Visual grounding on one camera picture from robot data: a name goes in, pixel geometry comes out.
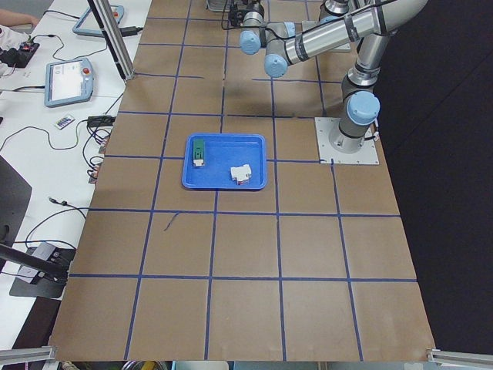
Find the blue tray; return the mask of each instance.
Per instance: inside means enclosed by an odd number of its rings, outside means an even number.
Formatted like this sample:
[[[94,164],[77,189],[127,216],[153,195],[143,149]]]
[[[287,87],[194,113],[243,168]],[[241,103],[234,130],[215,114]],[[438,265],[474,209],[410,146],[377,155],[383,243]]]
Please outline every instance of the blue tray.
[[[193,166],[193,141],[203,139],[205,165]],[[252,177],[243,185],[231,179],[231,167],[249,164]],[[267,185],[267,155],[261,135],[194,133],[188,137],[182,183],[189,189],[260,190]]]

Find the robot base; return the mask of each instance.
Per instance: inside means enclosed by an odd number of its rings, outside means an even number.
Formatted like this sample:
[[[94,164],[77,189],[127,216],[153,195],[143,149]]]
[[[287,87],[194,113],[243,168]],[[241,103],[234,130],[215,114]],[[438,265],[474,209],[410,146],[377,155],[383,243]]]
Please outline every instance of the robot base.
[[[316,117],[315,128],[317,130],[318,153],[320,163],[331,164],[367,164],[378,165],[377,149],[373,140],[365,141],[361,150],[353,154],[341,153],[329,143],[329,132],[337,125],[340,118]],[[366,136],[371,136],[368,129]]]

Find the tablet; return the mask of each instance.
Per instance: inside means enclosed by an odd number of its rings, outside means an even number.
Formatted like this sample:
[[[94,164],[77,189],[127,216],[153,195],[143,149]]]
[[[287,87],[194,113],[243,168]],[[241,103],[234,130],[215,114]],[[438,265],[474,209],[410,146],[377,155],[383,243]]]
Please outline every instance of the tablet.
[[[125,14],[125,9],[121,5],[111,5],[116,24],[119,24]],[[77,35],[102,37],[98,22],[91,12],[91,8],[82,14],[77,23],[72,27],[72,31]]]
[[[64,106],[91,98],[94,71],[87,58],[50,63],[46,66],[45,106]]]

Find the blue joint cap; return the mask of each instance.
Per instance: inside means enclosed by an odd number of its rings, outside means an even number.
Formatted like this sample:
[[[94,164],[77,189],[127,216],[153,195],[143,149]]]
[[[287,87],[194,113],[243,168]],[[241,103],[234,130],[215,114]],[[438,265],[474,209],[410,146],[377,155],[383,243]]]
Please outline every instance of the blue joint cap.
[[[329,21],[332,21],[332,20],[334,20],[334,19],[338,19],[338,18],[339,18],[339,17],[336,17],[335,15],[328,15],[327,17],[322,18],[322,19],[320,20],[320,22],[319,22],[319,23],[320,23],[321,25],[323,25],[324,23],[327,23],[327,22],[329,22]]]
[[[240,48],[249,56],[257,53],[260,50],[259,36],[250,30],[242,31],[240,34]]]
[[[287,37],[296,35],[296,26],[294,25],[294,22],[285,22],[284,26],[286,27]]]
[[[380,101],[368,91],[358,91],[347,103],[347,115],[359,126],[370,125],[380,112]]]
[[[265,73],[270,77],[281,77],[287,71],[287,62],[282,56],[277,54],[267,54],[263,61]]]

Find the person's arm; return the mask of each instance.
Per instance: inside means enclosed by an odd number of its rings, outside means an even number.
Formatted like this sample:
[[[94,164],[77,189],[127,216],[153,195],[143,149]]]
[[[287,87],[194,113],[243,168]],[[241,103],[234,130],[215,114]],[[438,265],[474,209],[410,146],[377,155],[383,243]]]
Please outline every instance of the person's arm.
[[[0,9],[0,25],[12,27],[13,25],[26,25],[30,24],[34,27],[39,23],[33,15],[11,12],[9,10]]]

